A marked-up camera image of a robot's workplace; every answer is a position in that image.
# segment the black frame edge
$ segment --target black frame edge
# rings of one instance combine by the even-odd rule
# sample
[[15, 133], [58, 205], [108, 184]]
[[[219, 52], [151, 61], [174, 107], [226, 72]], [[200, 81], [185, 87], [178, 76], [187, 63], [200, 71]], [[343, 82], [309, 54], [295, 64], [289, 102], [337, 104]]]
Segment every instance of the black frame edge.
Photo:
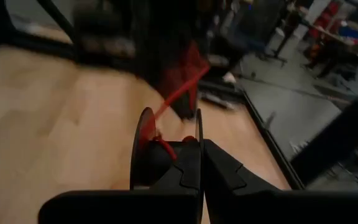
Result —
[[259, 133], [265, 140], [267, 147], [270, 149], [270, 152], [276, 160], [279, 168], [283, 172], [288, 184], [293, 190], [304, 190], [305, 186], [299, 179], [290, 162], [285, 158], [283, 152], [274, 140], [272, 134], [269, 130], [264, 128], [264, 122], [260, 117], [258, 111], [255, 109], [254, 105], [252, 104], [250, 98], [248, 97], [247, 92], [245, 90], [242, 90], [242, 92], [244, 96], [244, 105], [247, 107], [251, 118], [254, 120], [254, 123], [258, 128]]

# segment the gray floor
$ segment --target gray floor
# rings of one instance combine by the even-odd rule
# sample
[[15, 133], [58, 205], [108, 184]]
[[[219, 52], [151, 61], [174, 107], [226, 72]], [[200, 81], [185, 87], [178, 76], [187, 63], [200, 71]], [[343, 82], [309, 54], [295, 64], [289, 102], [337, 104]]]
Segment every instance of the gray floor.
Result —
[[242, 63], [243, 74], [255, 72], [256, 79], [264, 81], [243, 79], [241, 84], [262, 119], [275, 113], [269, 130], [287, 159], [295, 153], [290, 143], [311, 140], [341, 112], [313, 87], [315, 80], [300, 67], [307, 59], [297, 46], [292, 39], [283, 49], [281, 56], [288, 59], [283, 68], [277, 61], [263, 62], [251, 55]]

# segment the desk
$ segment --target desk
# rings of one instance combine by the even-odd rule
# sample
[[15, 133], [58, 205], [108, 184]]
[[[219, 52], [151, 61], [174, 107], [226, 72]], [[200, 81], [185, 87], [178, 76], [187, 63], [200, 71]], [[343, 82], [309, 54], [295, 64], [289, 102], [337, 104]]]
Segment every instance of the desk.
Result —
[[[0, 223], [36, 223], [40, 206], [67, 190], [128, 189], [140, 113], [161, 103], [133, 74], [0, 47]], [[289, 189], [245, 108], [199, 107], [205, 138]], [[166, 140], [195, 133], [195, 125], [182, 124], [170, 108], [157, 126]]]
[[[354, 54], [354, 55], [358, 56], [358, 45], [353, 44], [352, 40], [346, 39], [346, 38], [341, 37], [336, 34], [332, 34], [318, 26], [310, 26], [310, 27], [314, 27], [315, 29], [317, 29], [321, 33], [323, 33], [324, 35], [332, 38], [332, 40], [335, 40], [335, 41], [339, 42], [340, 44], [342, 44], [342, 46], [344, 46], [343, 50], [346, 51], [345, 55], [347, 53], [349, 53], [349, 54]], [[332, 57], [329, 59], [329, 62], [327, 63], [327, 65], [322, 69], [322, 71], [320, 72], [320, 74], [317, 77], [324, 78], [325, 76], [329, 75], [330, 71], [339, 63], [340, 57], [342, 57], [342, 55], [339, 55], [338, 53], [332, 55]]]

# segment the person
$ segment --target person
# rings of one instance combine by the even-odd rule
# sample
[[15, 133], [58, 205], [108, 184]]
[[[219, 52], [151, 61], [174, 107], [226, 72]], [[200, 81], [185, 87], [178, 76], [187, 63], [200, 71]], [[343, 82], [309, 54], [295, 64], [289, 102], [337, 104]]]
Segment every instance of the person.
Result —
[[[358, 45], [358, 24], [352, 21], [339, 21], [339, 26], [334, 25], [331, 30], [331, 33], [337, 34], [338, 36], [344, 38], [347, 41], [348, 46]], [[319, 46], [321, 50], [317, 53], [316, 57], [311, 60], [310, 63], [304, 65], [307, 70], [312, 71], [315, 66], [319, 63], [328, 61], [327, 65], [323, 68], [320, 74], [316, 78], [326, 77], [330, 71], [338, 63], [347, 63], [357, 60], [357, 55], [350, 54], [343, 47], [342, 42], [323, 35], [319, 41]]]
[[283, 23], [283, 28], [276, 28], [276, 31], [280, 35], [284, 35], [284, 39], [281, 41], [277, 50], [274, 52], [274, 57], [278, 57], [281, 50], [284, 48], [285, 44], [287, 44], [288, 40], [291, 38], [292, 33], [298, 27], [299, 23], [302, 21], [302, 18], [307, 14], [307, 9], [300, 6], [298, 8], [294, 8], [294, 6], [289, 8], [289, 13], [287, 20]]

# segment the cable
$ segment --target cable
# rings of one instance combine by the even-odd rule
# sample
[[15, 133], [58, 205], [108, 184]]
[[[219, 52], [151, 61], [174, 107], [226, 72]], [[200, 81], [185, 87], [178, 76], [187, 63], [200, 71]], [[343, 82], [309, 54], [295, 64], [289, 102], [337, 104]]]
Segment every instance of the cable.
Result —
[[[193, 52], [196, 55], [193, 55], [195, 57], [197, 57], [197, 59], [200, 59], [200, 55], [198, 51]], [[204, 68], [201, 69], [201, 71], [194, 75], [193, 78], [189, 79], [187, 82], [185, 82], [179, 89], [177, 89], [176, 91], [174, 91], [160, 106], [160, 108], [157, 110], [157, 112], [154, 115], [154, 121], [158, 120], [158, 118], [161, 116], [161, 114], [175, 101], [177, 100], [179, 97], [182, 96], [182, 94], [184, 94], [187, 90], [189, 90], [191, 87], [195, 87], [195, 85], [197, 84], [197, 81], [209, 70], [209, 65], [207, 63], [205, 63], [206, 66], [204, 66]], [[189, 66], [186, 67], [186, 71], [194, 71], [194, 66]], [[154, 122], [152, 119], [149, 119], [146, 122], [146, 125], [144, 126], [144, 128], [141, 131], [141, 135], [142, 136], [148, 136], [150, 134], [150, 132], [153, 130], [154, 128]], [[173, 150], [173, 148], [162, 139], [162, 136], [159, 134], [158, 136], [154, 137], [154, 140], [158, 141], [163, 147], [164, 149], [169, 153], [169, 155], [171, 156], [171, 158], [173, 160], [175, 160], [177, 158], [177, 155], [175, 154], [175, 151]], [[186, 137], [183, 141], [188, 141], [189, 136]]]

